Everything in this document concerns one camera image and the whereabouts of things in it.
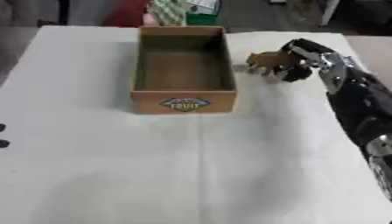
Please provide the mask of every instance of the open box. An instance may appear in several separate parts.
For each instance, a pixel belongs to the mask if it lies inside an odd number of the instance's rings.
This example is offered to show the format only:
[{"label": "open box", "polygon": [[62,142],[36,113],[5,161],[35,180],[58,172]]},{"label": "open box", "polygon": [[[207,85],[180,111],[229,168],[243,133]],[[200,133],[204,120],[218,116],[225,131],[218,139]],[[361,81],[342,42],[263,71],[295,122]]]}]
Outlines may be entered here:
[{"label": "open box", "polygon": [[237,90],[221,27],[142,27],[130,95],[138,114],[232,110]]}]

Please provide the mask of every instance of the white object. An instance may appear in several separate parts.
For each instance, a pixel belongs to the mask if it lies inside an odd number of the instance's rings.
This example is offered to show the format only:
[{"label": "white object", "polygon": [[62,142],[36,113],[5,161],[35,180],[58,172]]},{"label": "white object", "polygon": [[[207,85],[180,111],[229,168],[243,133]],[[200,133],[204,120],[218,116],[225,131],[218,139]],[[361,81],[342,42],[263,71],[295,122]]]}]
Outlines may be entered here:
[{"label": "white object", "polygon": [[333,13],[335,13],[336,9],[338,8],[339,3],[340,0],[328,0],[326,2],[326,8],[323,17],[321,18],[320,25],[328,25],[329,21],[333,17]]},{"label": "white object", "polygon": [[[235,64],[307,38],[229,34]],[[133,115],[137,30],[43,28],[0,88],[0,223],[386,224],[388,202],[314,75],[267,84],[236,73],[223,115]]]},{"label": "white object", "polygon": [[216,15],[218,0],[185,0],[185,9],[195,14]]}]

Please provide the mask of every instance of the floor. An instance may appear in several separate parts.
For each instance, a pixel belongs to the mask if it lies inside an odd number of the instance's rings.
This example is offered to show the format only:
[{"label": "floor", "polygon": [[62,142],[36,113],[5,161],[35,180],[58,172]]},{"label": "floor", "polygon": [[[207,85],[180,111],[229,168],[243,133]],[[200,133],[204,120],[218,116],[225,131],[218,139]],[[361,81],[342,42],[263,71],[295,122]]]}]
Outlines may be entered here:
[{"label": "floor", "polygon": [[341,32],[355,34],[345,21],[334,18],[326,27],[302,19],[288,4],[268,0],[221,0],[219,24],[230,32]]}]

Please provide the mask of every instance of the black object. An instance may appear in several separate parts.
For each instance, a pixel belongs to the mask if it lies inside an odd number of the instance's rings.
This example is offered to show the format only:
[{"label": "black object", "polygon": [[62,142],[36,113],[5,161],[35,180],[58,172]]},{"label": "black object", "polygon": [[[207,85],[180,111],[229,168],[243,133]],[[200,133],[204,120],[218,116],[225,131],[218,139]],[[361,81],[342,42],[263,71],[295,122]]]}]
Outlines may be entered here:
[{"label": "black object", "polygon": [[5,128],[6,128],[6,127],[7,127],[7,126],[5,126],[5,124],[0,123],[0,132],[5,131]]},{"label": "black object", "polygon": [[356,144],[369,168],[392,201],[392,92],[350,58],[307,39],[294,39],[281,48],[297,64],[274,69],[276,77],[293,82],[318,74],[342,129]]},{"label": "black object", "polygon": [[5,140],[0,139],[0,149],[5,149],[8,146],[10,146],[10,144],[11,143],[9,141],[5,141]]},{"label": "black object", "polygon": [[71,8],[70,0],[58,0],[59,1],[59,15],[56,22],[46,21],[39,19],[37,22],[38,27],[43,25],[68,25],[69,14]]},{"label": "black object", "polygon": [[68,25],[70,0],[59,0],[59,25]]}]

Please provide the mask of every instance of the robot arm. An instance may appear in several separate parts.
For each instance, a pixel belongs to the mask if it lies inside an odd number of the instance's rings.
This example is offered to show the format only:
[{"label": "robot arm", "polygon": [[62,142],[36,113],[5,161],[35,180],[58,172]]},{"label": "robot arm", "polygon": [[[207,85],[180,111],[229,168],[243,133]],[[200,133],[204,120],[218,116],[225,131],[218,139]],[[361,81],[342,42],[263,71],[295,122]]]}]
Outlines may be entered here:
[{"label": "robot arm", "polygon": [[294,39],[280,54],[297,63],[277,61],[277,78],[293,82],[318,69],[327,98],[347,136],[367,160],[379,185],[392,201],[392,93],[371,73],[363,71],[350,57],[306,39]]}]

